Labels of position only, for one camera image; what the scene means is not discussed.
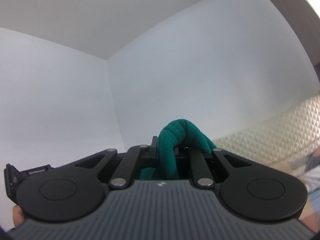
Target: fabric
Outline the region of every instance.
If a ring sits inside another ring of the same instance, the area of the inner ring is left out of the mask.
[[[308,190],[308,200],[299,220],[312,231],[318,232],[320,230],[320,147],[314,152],[306,152],[305,154],[304,157],[291,161],[281,161],[271,165],[271,167],[293,175],[305,184]]]
[[[170,122],[158,137],[159,167],[141,170],[140,179],[179,179],[173,148],[183,144],[203,153],[211,153],[216,146],[193,123],[179,119]]]

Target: circular cap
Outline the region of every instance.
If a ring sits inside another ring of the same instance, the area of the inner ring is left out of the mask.
[[[284,193],[284,186],[274,179],[256,179],[248,184],[249,193],[260,199],[276,199]]]
[[[307,196],[297,178],[262,165],[232,169],[220,187],[220,197],[230,210],[255,221],[296,217]]]
[[[200,186],[208,187],[208,186],[211,186],[213,184],[213,180],[209,179],[209,178],[201,178],[201,179],[198,180],[198,184]]]
[[[64,200],[72,197],[77,191],[77,185],[66,179],[55,179],[46,182],[40,187],[43,197],[50,200]]]
[[[17,190],[17,204],[33,219],[66,222],[94,211],[105,190],[90,169],[61,167],[26,179]]]
[[[110,181],[113,186],[121,187],[127,183],[127,181],[123,178],[114,178]]]

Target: black mount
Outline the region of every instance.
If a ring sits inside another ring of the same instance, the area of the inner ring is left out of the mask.
[[[134,146],[120,154],[107,149],[59,168],[47,165],[20,172],[7,164],[7,196],[36,220],[79,219],[97,209],[110,191],[130,187],[141,169],[156,168],[156,143],[153,137],[150,146]],[[295,177],[223,149],[203,154],[180,145],[174,152],[181,179],[213,190],[230,212],[247,220],[277,222],[298,217],[307,201],[307,191]]]

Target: white ceiling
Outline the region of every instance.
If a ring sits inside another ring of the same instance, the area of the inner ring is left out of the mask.
[[[0,0],[0,27],[107,59],[201,0]]]

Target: white wall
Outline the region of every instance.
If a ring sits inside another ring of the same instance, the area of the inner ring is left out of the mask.
[[[108,147],[124,150],[106,62],[0,28],[0,168],[57,167]],[[3,176],[0,225],[13,227]]]
[[[298,38],[269,0],[204,0],[108,60],[126,148],[177,118],[217,138],[318,92]]]

